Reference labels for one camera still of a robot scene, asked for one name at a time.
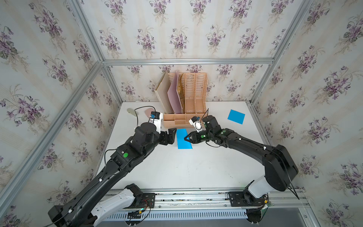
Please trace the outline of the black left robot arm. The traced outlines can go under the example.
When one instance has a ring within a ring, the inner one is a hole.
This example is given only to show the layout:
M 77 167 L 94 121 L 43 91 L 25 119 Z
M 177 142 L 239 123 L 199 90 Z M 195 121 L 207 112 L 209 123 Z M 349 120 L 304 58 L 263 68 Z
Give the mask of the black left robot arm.
M 118 210 L 135 206 L 143 212 L 152 206 L 149 198 L 134 183 L 126 186 L 120 193 L 104 200 L 109 190 L 146 157 L 158 145 L 174 144 L 177 129 L 161 130 L 162 114 L 153 111 L 148 122 L 135 128 L 133 136 L 113 149 L 104 168 L 73 199 L 64 205 L 55 205 L 48 215 L 57 227 L 96 227 L 100 222 Z

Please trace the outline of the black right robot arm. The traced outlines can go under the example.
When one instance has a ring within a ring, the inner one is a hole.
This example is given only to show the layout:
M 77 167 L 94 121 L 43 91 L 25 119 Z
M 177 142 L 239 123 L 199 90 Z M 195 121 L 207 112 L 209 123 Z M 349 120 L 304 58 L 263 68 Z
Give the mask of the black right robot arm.
M 253 200 L 263 198 L 273 190 L 284 192 L 288 189 L 297 195 L 292 181 L 299 170 L 284 146 L 265 145 L 243 137 L 229 128 L 221 128 L 212 115 L 208 115 L 202 121 L 205 129 L 192 131 L 184 137 L 185 141 L 191 144 L 211 141 L 216 144 L 215 148 L 237 150 L 264 166 L 265 174 L 249 183 L 243 191 L 242 198 L 247 203 L 251 204 Z

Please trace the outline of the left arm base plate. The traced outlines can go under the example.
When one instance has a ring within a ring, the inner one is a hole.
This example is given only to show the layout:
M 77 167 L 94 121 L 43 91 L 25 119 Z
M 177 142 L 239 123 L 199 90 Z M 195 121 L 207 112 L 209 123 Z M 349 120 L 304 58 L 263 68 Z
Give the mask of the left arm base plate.
M 141 208 L 154 208 L 155 206 L 155 193 L 144 193 L 142 195 L 138 195 L 134 202 L 127 207 L 128 209 L 141 209 Z

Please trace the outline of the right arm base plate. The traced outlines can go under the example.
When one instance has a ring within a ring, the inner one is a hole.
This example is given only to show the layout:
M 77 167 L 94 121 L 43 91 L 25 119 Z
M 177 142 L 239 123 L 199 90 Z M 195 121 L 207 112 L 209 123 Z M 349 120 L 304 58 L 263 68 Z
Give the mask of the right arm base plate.
M 261 207 L 268 201 L 268 194 L 255 198 L 251 193 L 247 192 L 228 192 L 227 198 L 232 207 Z

